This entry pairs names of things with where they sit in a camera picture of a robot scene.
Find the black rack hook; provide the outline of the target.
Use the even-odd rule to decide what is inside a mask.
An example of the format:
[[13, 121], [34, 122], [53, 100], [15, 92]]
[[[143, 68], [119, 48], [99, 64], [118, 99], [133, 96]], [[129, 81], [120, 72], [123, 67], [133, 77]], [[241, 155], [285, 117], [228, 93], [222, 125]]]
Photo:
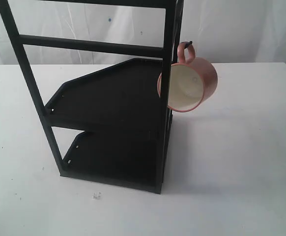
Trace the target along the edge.
[[188, 48], [192, 44], [193, 44], [192, 41], [186, 42], [184, 48], [186, 49], [186, 48]]

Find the pink mug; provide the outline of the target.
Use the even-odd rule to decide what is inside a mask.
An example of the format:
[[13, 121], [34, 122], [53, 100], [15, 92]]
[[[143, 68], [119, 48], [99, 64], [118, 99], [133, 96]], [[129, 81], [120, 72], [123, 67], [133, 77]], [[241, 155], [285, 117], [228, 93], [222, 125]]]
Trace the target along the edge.
[[196, 56], [195, 48], [184, 48], [185, 42], [177, 47], [178, 62], [171, 65], [167, 107], [186, 113], [196, 109], [210, 98], [218, 84], [215, 67], [206, 59]]

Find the black metal shelf rack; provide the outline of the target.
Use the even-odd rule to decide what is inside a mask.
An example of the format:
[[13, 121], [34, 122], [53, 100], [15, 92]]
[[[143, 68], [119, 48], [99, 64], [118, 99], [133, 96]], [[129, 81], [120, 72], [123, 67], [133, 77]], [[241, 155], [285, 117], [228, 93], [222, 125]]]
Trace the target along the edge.
[[[161, 8], [162, 47], [20, 34], [10, 5], [0, 15], [62, 177], [161, 193], [172, 125], [170, 69], [177, 62], [184, 2], [100, 0], [99, 5]], [[43, 103], [24, 46], [131, 55], [62, 84]]]

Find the white backdrop cloth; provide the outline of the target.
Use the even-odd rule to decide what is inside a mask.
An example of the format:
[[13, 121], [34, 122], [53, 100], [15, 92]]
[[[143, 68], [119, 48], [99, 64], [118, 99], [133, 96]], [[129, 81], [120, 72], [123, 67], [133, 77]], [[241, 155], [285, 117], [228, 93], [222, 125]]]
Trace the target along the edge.
[[[9, 2], [21, 34], [161, 47], [165, 11], [39, 0]], [[286, 0], [187, 0], [181, 41], [210, 62], [286, 63]]]

